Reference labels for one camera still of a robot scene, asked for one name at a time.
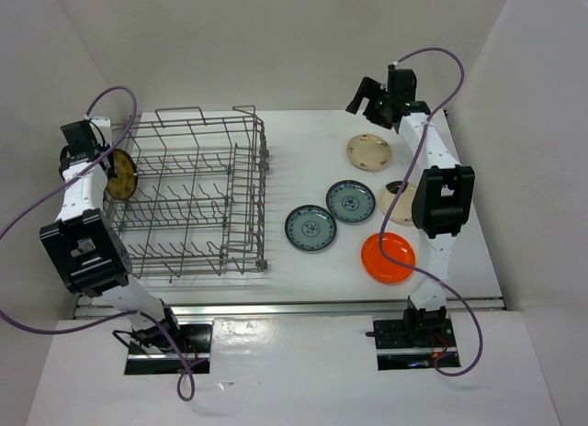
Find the cream floral plate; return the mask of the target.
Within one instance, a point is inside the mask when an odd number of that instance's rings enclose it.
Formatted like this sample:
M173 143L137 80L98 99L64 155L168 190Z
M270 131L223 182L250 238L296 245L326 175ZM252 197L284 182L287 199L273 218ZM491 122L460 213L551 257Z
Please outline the cream floral plate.
M392 160L388 142L374 134L359 134L345 145L348 161L356 168L368 172L385 169Z

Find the yellow patterned plate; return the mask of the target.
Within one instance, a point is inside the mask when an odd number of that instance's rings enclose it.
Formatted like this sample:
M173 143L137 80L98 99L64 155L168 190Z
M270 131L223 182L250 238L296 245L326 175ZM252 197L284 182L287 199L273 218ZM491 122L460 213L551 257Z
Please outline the yellow patterned plate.
M106 191L117 200L129 200L138 186L137 166L130 155L121 149L115 149L111 156L113 160L111 172L107 177Z

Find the blue floral plate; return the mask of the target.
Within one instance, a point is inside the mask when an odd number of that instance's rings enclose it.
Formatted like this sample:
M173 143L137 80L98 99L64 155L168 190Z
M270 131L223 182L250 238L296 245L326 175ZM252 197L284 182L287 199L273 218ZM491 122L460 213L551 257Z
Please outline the blue floral plate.
M289 212L284 232L295 248L303 252L321 252L334 242L337 224L324 207L302 205Z
M368 220L376 208L376 198L371 189L355 180L333 184L326 193L325 203L336 219L347 224Z

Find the cream plate with black patch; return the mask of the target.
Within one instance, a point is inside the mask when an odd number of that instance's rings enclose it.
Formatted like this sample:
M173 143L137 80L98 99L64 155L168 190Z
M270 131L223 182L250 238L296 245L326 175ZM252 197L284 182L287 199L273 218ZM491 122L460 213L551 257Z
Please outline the cream plate with black patch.
M401 181L392 181L387 183L379 193L379 207L381 211L386 214L390 208L391 203L397 196ZM417 186L413 183L408 183L401 193L396 206L390 214L390 220L402 225L412 225L412 205Z

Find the orange plate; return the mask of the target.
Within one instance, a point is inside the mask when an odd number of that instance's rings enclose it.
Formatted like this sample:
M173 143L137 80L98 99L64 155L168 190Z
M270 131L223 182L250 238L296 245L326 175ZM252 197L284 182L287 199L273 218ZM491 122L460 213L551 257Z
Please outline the orange plate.
M402 236L385 232L379 247L379 235L369 236L363 243L360 259L366 272L376 281L398 285L407 280L415 266L416 256L412 245Z

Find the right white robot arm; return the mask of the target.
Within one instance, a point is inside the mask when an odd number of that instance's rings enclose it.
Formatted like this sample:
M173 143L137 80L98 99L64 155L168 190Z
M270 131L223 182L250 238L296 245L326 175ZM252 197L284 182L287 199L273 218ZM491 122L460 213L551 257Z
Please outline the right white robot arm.
M417 78L412 70L388 67L388 81L362 79L345 109L355 114L363 100L363 115L385 129L394 129L408 144L414 161L409 168L422 171L412 202L413 225L419 230L420 256L415 272L418 285L407 298L400 328L376 332L378 339L402 338L424 347L443 331L447 319L449 255L461 228L469 219L475 173L449 152L424 101L416 99Z

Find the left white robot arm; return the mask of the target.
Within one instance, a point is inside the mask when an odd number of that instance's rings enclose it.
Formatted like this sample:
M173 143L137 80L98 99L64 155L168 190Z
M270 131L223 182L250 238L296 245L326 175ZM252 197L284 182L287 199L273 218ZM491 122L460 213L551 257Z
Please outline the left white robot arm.
M71 293L101 297L129 312L130 336L141 351L172 352L183 330L173 311L134 277L130 254L104 212L105 196L128 200L135 194L136 164L90 119L61 130L66 144L59 172L67 187L60 213L40 229L40 241Z

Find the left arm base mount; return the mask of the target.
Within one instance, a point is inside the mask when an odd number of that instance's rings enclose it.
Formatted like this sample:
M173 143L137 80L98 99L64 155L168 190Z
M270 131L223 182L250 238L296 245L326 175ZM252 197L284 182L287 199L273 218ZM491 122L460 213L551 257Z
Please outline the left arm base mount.
M180 326L176 344L195 375L206 375L210 371L212 333L211 322ZM130 331L113 330L112 335L126 349L126 376L176 375L184 369L173 350L162 352L154 346L142 346Z

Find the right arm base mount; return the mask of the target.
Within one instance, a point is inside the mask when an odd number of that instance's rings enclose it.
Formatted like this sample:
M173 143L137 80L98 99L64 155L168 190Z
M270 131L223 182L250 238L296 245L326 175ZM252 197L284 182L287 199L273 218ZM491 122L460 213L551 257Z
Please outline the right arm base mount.
M429 369L436 359L440 368L460 367L450 318L436 331L413 334L402 319L374 319L365 336L374 341L379 371Z

